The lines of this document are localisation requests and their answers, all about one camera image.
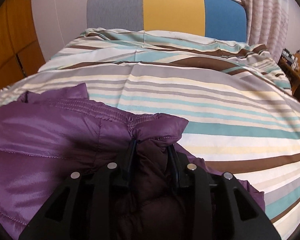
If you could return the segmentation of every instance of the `purple jacket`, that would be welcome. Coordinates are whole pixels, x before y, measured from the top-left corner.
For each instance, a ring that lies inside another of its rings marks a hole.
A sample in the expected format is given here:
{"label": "purple jacket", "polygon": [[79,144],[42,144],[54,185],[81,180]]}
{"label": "purple jacket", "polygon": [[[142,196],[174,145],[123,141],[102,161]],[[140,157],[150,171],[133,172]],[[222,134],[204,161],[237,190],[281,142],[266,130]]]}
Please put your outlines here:
{"label": "purple jacket", "polygon": [[[150,236],[150,228],[159,228],[163,221],[169,232],[174,231],[171,237],[176,237],[181,229],[175,228],[184,221],[178,201],[167,194],[163,148],[175,144],[190,162],[221,174],[176,144],[187,124],[186,119],[168,114],[136,115],[88,100],[85,84],[41,95],[24,93],[18,101],[0,107],[0,223],[18,239],[65,177],[73,171],[91,173],[112,162],[134,137],[141,142],[138,155],[143,160],[136,181],[147,186],[133,196],[136,206],[131,196],[118,200],[119,206],[126,207],[116,211],[119,239],[135,238],[133,227],[138,234]],[[247,181],[241,183],[264,210],[263,192]],[[152,205],[166,213],[158,217]],[[168,214],[171,223],[166,222]]]}

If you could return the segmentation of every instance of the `wall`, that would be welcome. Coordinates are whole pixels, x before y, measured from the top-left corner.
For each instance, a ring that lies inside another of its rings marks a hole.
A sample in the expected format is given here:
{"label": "wall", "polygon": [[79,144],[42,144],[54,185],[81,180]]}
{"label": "wall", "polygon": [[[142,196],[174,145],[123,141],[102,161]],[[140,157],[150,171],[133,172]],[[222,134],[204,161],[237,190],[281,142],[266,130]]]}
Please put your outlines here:
{"label": "wall", "polygon": [[300,49],[300,7],[295,0],[289,0],[289,25],[285,47],[292,53]]}
{"label": "wall", "polygon": [[48,61],[87,28],[87,0],[31,0],[42,54]]}

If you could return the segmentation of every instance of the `striped duvet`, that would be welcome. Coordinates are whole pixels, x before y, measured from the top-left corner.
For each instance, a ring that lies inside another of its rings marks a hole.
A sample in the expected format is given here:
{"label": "striped duvet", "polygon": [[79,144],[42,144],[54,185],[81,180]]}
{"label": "striped duvet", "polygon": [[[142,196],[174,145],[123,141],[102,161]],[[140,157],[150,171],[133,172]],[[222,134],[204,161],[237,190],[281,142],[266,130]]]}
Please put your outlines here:
{"label": "striped duvet", "polygon": [[188,119],[180,145],[264,191],[266,214],[283,240],[300,223],[300,103],[264,45],[87,29],[39,73],[0,91],[0,106],[26,90],[82,82],[92,100]]}

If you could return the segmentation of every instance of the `stitching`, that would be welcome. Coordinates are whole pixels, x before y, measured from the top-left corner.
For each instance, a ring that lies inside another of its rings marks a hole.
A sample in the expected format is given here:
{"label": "stitching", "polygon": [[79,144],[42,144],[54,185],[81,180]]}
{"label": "stitching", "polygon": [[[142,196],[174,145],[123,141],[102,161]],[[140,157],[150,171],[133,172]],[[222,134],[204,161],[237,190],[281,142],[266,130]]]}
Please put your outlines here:
{"label": "stitching", "polygon": [[147,122],[147,121],[153,121],[156,119],[160,119],[159,114],[149,115],[149,114],[142,114],[141,116],[138,116],[135,119],[129,119],[129,124],[127,125],[130,133],[132,133],[132,130],[140,123]]}
{"label": "stitching", "polygon": [[179,137],[164,136],[164,137],[161,137],[161,138],[178,139]]}
{"label": "stitching", "polygon": [[12,217],[8,216],[7,214],[3,213],[1,210],[0,210],[0,214],[3,215],[3,216],[5,216],[5,217],[7,217],[7,218],[9,218],[9,219],[11,219],[11,220],[13,220],[13,221],[15,221],[15,222],[20,223],[22,225],[25,225],[25,226],[27,225],[26,223],[24,223],[24,222],[22,222],[20,220],[16,220],[15,218],[12,218]]}
{"label": "stitching", "polygon": [[[62,98],[60,101],[63,101],[64,104],[73,106],[73,103],[72,103],[72,102],[69,102],[69,99],[63,99],[63,98]],[[81,101],[80,101],[80,103],[84,103],[84,104],[89,105],[90,107],[93,107],[93,108],[98,108],[98,109],[106,110],[106,111],[111,112],[111,113],[113,113],[113,114],[120,115],[120,116],[122,116],[124,119],[127,119],[127,117],[126,117],[125,115],[119,113],[118,111],[114,111],[114,110],[111,110],[111,109],[108,109],[108,108],[105,108],[105,107],[102,107],[102,106],[95,106],[94,104],[92,104],[92,103],[90,103],[90,102],[81,102]],[[88,107],[86,107],[86,106],[81,106],[81,105],[77,105],[77,104],[76,104],[75,106],[78,106],[78,107],[81,107],[81,108],[84,108],[84,109],[87,109],[87,110],[90,110],[90,111],[91,111],[91,109],[88,108]]]}
{"label": "stitching", "polygon": [[22,152],[10,152],[10,151],[1,150],[1,149],[0,149],[0,151],[7,152],[7,153],[28,155],[28,156],[32,156],[32,157],[54,158],[54,159],[63,159],[63,160],[77,160],[77,159],[73,159],[73,158],[64,158],[64,157],[57,157],[57,156],[40,156],[40,155],[27,154],[27,153],[22,153]]}
{"label": "stitching", "polygon": [[[88,107],[86,107],[86,106],[75,105],[76,107],[80,107],[80,108],[89,110],[89,111],[91,111],[91,112],[94,112],[94,115],[91,114],[91,113],[87,113],[87,112],[83,113],[83,112],[81,112],[81,111],[79,111],[79,110],[77,110],[77,109],[71,109],[70,106],[74,106],[74,104],[71,104],[71,103],[68,103],[68,104],[63,103],[63,104],[61,104],[61,103],[52,103],[52,102],[51,102],[51,103],[50,103],[50,106],[54,106],[54,107],[58,107],[58,108],[66,109],[66,110],[70,110],[70,111],[76,111],[76,112],[79,112],[79,113],[81,113],[81,114],[89,115],[89,116],[92,116],[92,117],[96,117],[97,114],[100,114],[100,113],[96,113],[96,111],[95,111],[94,109],[90,109],[90,108],[88,108]],[[108,111],[107,108],[102,108],[102,107],[98,107],[98,108],[99,108],[99,109],[103,109],[103,110]],[[123,117],[123,118],[126,119],[126,120],[122,120],[122,119],[120,119],[120,118],[118,118],[118,117],[115,117],[115,116],[110,116],[110,115],[108,115],[108,114],[106,114],[106,113],[102,113],[102,114],[105,115],[105,116],[107,116],[107,117],[111,117],[111,118],[114,119],[115,121],[121,121],[121,122],[124,123],[125,125],[128,125],[127,118],[126,118],[124,115],[122,115],[122,114],[120,114],[120,113],[113,112],[113,111],[111,111],[111,110],[110,110],[110,112],[112,112],[113,114],[120,115],[121,117]]]}

